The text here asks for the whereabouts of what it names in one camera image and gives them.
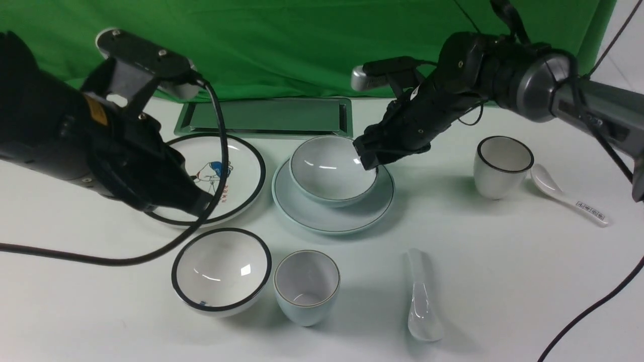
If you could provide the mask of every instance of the light blue cup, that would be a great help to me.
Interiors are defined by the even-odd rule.
[[[330,312],[340,288],[340,270],[333,259],[315,250],[301,250],[282,260],[274,275],[275,295],[293,323],[309,327]]]

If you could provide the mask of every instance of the plate with black rim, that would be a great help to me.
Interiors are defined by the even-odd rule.
[[[167,143],[185,158],[185,170],[195,184],[214,195],[223,172],[228,181],[213,213],[202,227],[220,224],[239,215],[257,199],[266,179],[264,159],[250,143],[228,136],[229,162],[222,164],[219,134],[200,133],[176,138]],[[158,207],[150,217],[175,227],[189,227],[196,216],[170,207]]]
[[[328,235],[357,233],[375,225],[391,209],[395,194],[393,176],[379,166],[372,190],[346,207],[327,207],[306,197],[294,184],[286,161],[273,176],[273,200],[280,213],[309,231]]]

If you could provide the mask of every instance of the ceramic spoon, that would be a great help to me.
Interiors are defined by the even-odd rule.
[[[535,182],[536,188],[547,196],[572,206],[578,213],[583,214],[601,227],[607,227],[612,224],[611,219],[605,213],[589,206],[585,202],[568,197],[554,182],[552,176],[550,176],[544,166],[535,164],[532,170],[530,170],[530,174],[532,175],[532,180]]]
[[[422,263],[422,251],[409,249],[407,257],[412,270],[412,305],[409,309],[407,327],[414,338],[433,342],[445,335],[443,326],[431,307],[427,291],[426,272]]]

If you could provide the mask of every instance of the white table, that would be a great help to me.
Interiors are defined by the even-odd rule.
[[[381,119],[387,100],[355,100],[355,134]],[[180,105],[147,111],[173,138]],[[525,142],[555,180],[616,221],[600,229],[545,199],[528,182],[499,202],[473,188],[478,142]],[[584,308],[612,290],[644,253],[644,212],[596,141],[563,122],[533,124],[486,109],[473,128],[455,123],[425,154],[390,167],[392,212],[351,238],[311,234],[282,219],[270,178],[301,140],[247,138],[267,164],[259,200],[224,226],[261,236],[274,264],[298,249],[337,262],[342,286],[332,315],[303,329],[285,319],[272,286],[245,314],[209,319],[174,294],[178,250],[126,268],[0,254],[3,361],[536,361]],[[0,163],[0,242],[126,257],[156,249],[179,231],[124,204]],[[404,252],[432,260],[437,312],[446,337],[423,345],[406,330]],[[555,361],[641,361],[644,276],[581,322],[553,350]]]

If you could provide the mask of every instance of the green backdrop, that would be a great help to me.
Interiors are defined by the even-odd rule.
[[[459,1],[483,32],[507,33],[488,1]],[[531,40],[578,54],[585,71],[615,1],[512,2]],[[223,99],[364,95],[349,87],[354,66],[400,55],[435,60],[449,34],[472,30],[452,0],[0,2],[0,30],[16,32],[42,68],[75,85],[102,60],[94,38],[112,26],[192,58]]]

